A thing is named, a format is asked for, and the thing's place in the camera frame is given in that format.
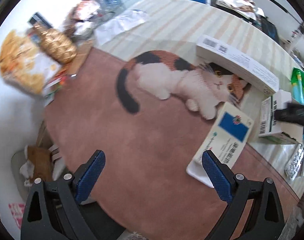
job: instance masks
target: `calico cat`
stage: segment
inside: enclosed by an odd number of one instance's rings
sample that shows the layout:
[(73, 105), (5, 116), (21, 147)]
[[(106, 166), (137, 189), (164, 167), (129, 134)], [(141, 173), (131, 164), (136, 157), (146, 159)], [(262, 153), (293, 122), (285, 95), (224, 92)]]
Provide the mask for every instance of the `calico cat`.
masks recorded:
[(125, 87), (130, 70), (141, 89), (161, 100), (171, 94), (178, 96), (190, 111), (199, 111), (205, 119), (215, 118), (220, 102), (237, 105), (247, 85), (246, 81), (214, 63), (196, 67), (167, 51), (144, 52), (125, 64), (116, 82), (117, 96), (132, 114), (137, 113), (140, 106)]

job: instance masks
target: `cat ear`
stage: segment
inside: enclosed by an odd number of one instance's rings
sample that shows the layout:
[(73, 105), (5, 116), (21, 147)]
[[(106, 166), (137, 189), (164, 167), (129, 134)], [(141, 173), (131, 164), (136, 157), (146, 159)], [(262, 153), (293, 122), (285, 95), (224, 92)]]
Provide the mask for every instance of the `cat ear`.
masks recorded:
[(239, 82), (241, 83), (242, 88), (244, 88), (248, 84), (248, 82), (246, 82), (244, 79), (240, 79)]

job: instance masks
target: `cat paw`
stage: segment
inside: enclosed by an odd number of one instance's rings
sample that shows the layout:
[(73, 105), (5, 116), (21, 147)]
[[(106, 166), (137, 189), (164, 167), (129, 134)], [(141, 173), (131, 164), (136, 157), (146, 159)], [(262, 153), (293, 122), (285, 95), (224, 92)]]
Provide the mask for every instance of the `cat paw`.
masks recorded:
[(203, 118), (205, 118), (206, 120), (211, 120), (213, 118), (216, 117), (216, 108), (214, 107), (214, 109), (212, 110), (207, 110), (206, 112), (204, 111), (200, 111), (201, 115)]
[(193, 99), (188, 99), (185, 103), (186, 107), (192, 111), (192, 112), (197, 112), (199, 111), (199, 106)]
[(161, 99), (161, 100), (165, 100), (170, 98), (171, 94), (166, 91), (166, 90), (162, 90), (162, 91), (158, 91), (157, 93), (154, 94), (157, 98)]

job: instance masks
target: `pink rug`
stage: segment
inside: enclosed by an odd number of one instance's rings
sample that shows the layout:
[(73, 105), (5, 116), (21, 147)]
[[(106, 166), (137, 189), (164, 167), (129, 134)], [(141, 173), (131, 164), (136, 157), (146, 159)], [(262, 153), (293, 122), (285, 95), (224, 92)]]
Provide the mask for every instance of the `pink rug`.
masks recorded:
[[(185, 169), (213, 121), (188, 111), (179, 98), (159, 100), (138, 89), (131, 74), (126, 87), (140, 102), (140, 111), (130, 114), (116, 93), (124, 64), (92, 49), (78, 77), (47, 106), (48, 131), (72, 171), (95, 150), (105, 152), (106, 166), (92, 197), (119, 224), (150, 240), (204, 239), (226, 203)], [(252, 180), (273, 178), (285, 219), (297, 204), (290, 187), (250, 146), (232, 170)], [(234, 237), (249, 209), (248, 203)]]

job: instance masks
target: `cat tail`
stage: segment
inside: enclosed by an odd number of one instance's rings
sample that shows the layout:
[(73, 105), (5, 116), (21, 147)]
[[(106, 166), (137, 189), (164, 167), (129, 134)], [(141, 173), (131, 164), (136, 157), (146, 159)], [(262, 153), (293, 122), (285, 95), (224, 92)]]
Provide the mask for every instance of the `cat tail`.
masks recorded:
[(127, 91), (125, 82), (129, 71), (136, 65), (136, 59), (132, 59), (125, 64), (120, 70), (116, 81), (117, 97), (121, 101), (123, 107), (131, 114), (136, 114), (140, 111), (140, 105), (134, 100), (132, 95)]

